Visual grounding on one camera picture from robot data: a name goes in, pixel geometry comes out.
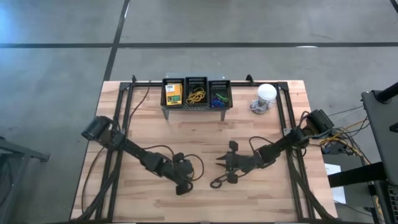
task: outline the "floor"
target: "floor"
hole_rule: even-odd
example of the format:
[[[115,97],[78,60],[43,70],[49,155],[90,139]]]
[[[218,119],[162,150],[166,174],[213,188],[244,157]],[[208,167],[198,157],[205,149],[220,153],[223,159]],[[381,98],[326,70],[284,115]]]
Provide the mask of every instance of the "floor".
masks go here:
[[[167,72],[299,79],[305,80],[311,107],[330,114],[361,105],[363,91],[397,81],[397,23],[389,0],[0,1],[0,136],[51,153],[48,163],[30,165],[13,223],[68,220],[87,146],[80,132],[95,114],[103,80],[129,80],[133,74],[160,80]],[[118,42],[277,47],[117,49],[111,44]],[[361,47],[350,47],[354,43]],[[371,47],[374,43],[389,47]],[[365,116],[359,111],[336,125]],[[369,128],[355,139],[372,162],[380,160]],[[338,213],[347,221],[371,221],[340,205]]]

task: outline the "white paper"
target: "white paper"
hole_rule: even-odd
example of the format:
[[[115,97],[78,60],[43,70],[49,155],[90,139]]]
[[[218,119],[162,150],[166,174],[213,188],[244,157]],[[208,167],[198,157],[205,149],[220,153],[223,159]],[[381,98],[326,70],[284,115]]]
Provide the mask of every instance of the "white paper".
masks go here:
[[[328,175],[341,172],[341,167],[339,165],[325,164],[325,168],[326,168],[326,173]],[[333,200],[343,204],[346,203],[346,197],[344,195],[344,187],[333,187],[331,189],[331,193],[333,194]]]

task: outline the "concrete floor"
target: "concrete floor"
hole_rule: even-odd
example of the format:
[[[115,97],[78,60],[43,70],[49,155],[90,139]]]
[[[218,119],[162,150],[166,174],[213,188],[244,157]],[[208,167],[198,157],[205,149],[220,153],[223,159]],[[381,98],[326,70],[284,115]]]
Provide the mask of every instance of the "concrete floor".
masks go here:
[[[123,0],[3,0],[0,43],[110,43]],[[132,0],[121,42],[392,42],[388,0]],[[110,49],[0,49],[0,136],[51,153],[33,162],[13,223],[68,220]],[[305,80],[312,109],[361,105],[363,91],[397,81],[397,47],[119,49],[111,80],[160,80],[167,72],[224,73],[231,80]],[[346,126],[360,111],[339,120]],[[355,139],[372,162],[368,128]],[[344,220],[371,220],[338,207]]]

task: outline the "black plastic basket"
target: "black plastic basket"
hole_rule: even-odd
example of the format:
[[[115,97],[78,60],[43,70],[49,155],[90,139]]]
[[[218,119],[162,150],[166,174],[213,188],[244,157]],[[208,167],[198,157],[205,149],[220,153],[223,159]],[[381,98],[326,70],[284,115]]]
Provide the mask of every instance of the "black plastic basket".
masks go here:
[[[185,97],[184,97],[184,102],[183,104],[192,107],[192,106],[208,106],[209,104],[209,92],[208,92],[208,84],[207,84],[207,77],[187,77],[185,78],[185,85],[186,88],[184,90]],[[205,91],[206,95],[203,99],[201,99],[197,103],[187,103],[187,99],[189,94],[197,89],[202,87],[203,90]]]
[[[185,79],[184,78],[164,78],[162,80],[162,94],[160,97],[160,105],[164,106],[166,108],[181,108],[182,105],[185,103],[185,97],[184,97],[184,91],[185,91]],[[165,91],[165,86],[168,85],[169,83],[172,84],[181,84],[182,85],[182,104],[181,105],[167,105],[166,103],[166,91]]]
[[[232,102],[232,92],[231,92],[231,81],[229,80],[217,80],[217,81],[209,81],[209,107],[211,110],[225,110],[225,109],[230,109],[233,107],[233,102]],[[216,94],[221,95],[222,97],[225,97],[228,99],[227,102],[224,102],[223,107],[214,107],[212,106],[212,100],[216,96]]]

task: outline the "butcher block tabletop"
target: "butcher block tabletop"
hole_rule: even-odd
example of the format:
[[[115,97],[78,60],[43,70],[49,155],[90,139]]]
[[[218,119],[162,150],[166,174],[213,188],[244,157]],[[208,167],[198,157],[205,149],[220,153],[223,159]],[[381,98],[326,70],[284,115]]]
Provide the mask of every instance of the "butcher block tabletop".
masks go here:
[[[290,98],[296,123],[303,111],[311,111],[301,80],[283,81],[289,85]],[[118,98],[120,82],[104,82],[96,115],[112,118]],[[131,111],[144,97],[147,87],[134,87]],[[249,109],[255,99],[257,87],[232,87],[233,108],[226,112],[225,121],[218,112],[171,111],[169,120],[160,107],[161,87],[151,87],[147,98],[134,113],[128,138],[141,147],[157,144],[170,146],[175,153],[196,154],[205,164],[203,177],[193,182],[193,190],[184,195],[175,194],[175,183],[146,171],[139,161],[124,152],[114,210],[114,222],[293,222],[297,221],[285,152],[276,163],[256,169],[239,179],[237,184],[223,183],[219,189],[209,184],[224,174],[225,169],[216,165],[216,158],[224,155],[228,142],[239,144],[239,154],[252,155],[248,140],[262,136],[270,141],[282,137],[278,109],[275,105],[267,113],[258,115]],[[286,123],[290,124],[284,92],[281,98]],[[126,97],[123,98],[119,121],[122,123]],[[267,142],[254,139],[254,148]],[[81,192],[88,169],[101,149],[97,142],[87,148],[71,218],[81,215]],[[165,148],[151,149],[168,157]],[[101,152],[90,175],[85,190],[85,208],[98,193],[103,175],[106,150]],[[201,173],[200,161],[189,158],[195,169],[195,177]],[[304,157],[311,191],[326,210],[337,217],[329,187],[322,154],[318,147],[307,147]],[[105,198],[107,214],[110,190]],[[300,190],[302,208],[307,217],[305,197]]]

